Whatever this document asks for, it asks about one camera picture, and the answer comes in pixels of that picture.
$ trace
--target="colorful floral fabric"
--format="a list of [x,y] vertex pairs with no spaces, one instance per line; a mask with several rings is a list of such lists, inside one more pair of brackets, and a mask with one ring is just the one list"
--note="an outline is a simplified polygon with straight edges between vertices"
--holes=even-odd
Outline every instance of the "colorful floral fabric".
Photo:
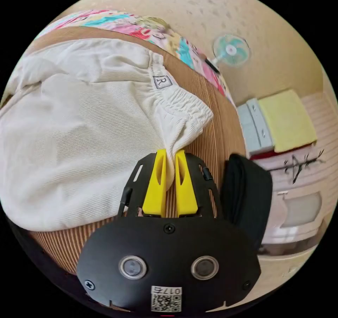
[[158,17],[139,16],[120,11],[86,10],[69,14],[43,29],[36,38],[63,27],[87,26],[115,31],[147,40],[183,61],[191,69],[203,75],[222,95],[232,103],[231,95],[225,88],[221,75],[213,70],[199,57],[201,53],[187,39],[173,31],[169,25]]

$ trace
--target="white fabric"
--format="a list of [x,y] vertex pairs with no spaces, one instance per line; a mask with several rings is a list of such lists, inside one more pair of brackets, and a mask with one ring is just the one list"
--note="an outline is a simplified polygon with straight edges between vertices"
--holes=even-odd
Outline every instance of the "white fabric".
[[175,153],[212,118],[159,54],[118,39],[59,43],[20,60],[0,110],[0,199],[20,227],[54,231],[117,214],[137,161]]

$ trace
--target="r logo label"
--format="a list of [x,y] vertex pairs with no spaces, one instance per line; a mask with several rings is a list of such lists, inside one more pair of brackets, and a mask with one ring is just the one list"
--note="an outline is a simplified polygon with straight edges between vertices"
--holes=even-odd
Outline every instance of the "r logo label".
[[173,83],[168,76],[154,76],[154,82],[157,89],[165,88],[171,86]]

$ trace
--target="electric fan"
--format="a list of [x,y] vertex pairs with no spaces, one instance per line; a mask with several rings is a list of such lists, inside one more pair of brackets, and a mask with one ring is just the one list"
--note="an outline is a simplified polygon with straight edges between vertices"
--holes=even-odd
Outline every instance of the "electric fan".
[[229,66],[238,67],[250,56],[250,48],[246,41],[233,34],[218,37],[214,42],[213,52],[215,58],[211,62],[214,66],[222,61]]

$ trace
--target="qr code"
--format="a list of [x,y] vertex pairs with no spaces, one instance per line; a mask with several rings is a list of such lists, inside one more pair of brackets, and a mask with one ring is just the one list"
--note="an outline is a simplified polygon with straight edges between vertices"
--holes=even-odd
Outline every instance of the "qr code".
[[167,294],[151,295],[151,310],[158,312],[181,312],[182,296]]

